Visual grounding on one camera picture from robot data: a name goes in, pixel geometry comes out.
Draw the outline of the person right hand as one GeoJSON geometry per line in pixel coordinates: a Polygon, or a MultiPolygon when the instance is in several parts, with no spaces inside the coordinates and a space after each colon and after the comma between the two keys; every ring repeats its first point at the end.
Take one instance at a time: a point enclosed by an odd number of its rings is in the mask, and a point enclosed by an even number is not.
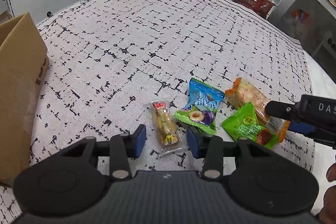
{"type": "MultiPolygon", "coordinates": [[[[336,179],[336,163],[331,165],[326,173],[328,182],[336,179]]],[[[322,223],[333,224],[336,222],[336,189],[335,186],[330,187],[323,198],[323,208],[319,212],[319,220],[322,223]]]]}

